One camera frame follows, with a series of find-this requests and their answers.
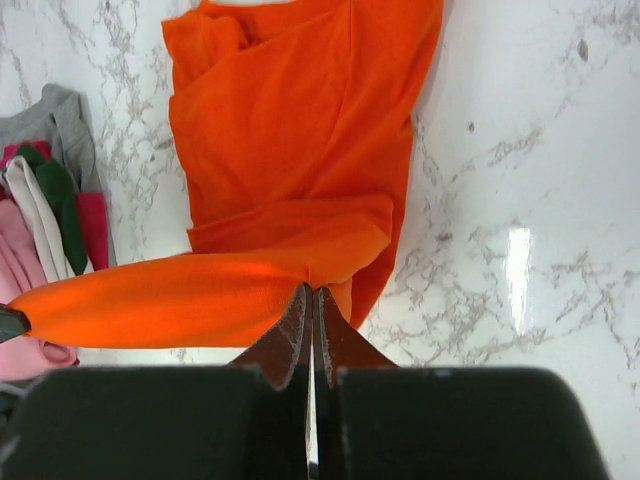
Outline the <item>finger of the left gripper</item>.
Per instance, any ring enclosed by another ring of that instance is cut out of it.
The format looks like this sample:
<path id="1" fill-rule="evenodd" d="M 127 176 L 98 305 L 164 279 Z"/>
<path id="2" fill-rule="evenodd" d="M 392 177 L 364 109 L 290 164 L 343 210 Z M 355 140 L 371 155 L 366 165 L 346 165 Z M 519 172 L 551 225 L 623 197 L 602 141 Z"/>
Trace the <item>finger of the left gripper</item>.
<path id="1" fill-rule="evenodd" d="M 30 331 L 31 323 L 23 312 L 12 309 L 8 305 L 0 304 L 1 343 L 26 335 Z"/>

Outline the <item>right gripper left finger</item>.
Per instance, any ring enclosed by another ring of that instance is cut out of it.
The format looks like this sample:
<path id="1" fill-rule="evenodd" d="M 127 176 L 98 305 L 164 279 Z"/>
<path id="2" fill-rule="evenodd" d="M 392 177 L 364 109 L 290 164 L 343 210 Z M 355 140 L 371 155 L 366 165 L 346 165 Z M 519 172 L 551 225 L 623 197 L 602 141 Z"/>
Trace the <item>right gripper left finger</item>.
<path id="1" fill-rule="evenodd" d="M 256 373 L 246 479 L 306 479 L 312 289 L 295 288 L 280 319 L 231 362 Z"/>

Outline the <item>orange t shirt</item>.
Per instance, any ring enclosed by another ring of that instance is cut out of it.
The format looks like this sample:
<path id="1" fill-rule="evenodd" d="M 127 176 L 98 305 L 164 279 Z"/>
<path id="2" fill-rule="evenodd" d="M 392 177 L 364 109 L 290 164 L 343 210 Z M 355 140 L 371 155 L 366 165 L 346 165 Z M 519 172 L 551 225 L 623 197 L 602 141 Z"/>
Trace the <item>orange t shirt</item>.
<path id="1" fill-rule="evenodd" d="M 17 297 L 29 334 L 241 347 L 303 283 L 328 287 L 361 325 L 394 268 L 411 112 L 443 13 L 440 1 L 205 1 L 165 20 L 191 249 Z"/>

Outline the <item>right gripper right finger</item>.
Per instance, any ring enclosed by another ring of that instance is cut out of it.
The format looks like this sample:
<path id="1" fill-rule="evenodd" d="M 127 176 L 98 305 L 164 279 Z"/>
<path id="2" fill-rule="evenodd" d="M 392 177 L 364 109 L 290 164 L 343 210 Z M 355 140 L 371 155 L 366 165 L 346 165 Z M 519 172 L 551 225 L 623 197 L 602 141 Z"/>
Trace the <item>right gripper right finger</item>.
<path id="1" fill-rule="evenodd" d="M 344 456 L 337 401 L 338 370 L 397 365 L 349 324 L 329 288 L 314 291 L 312 317 L 318 474 L 321 479 L 340 479 Z"/>

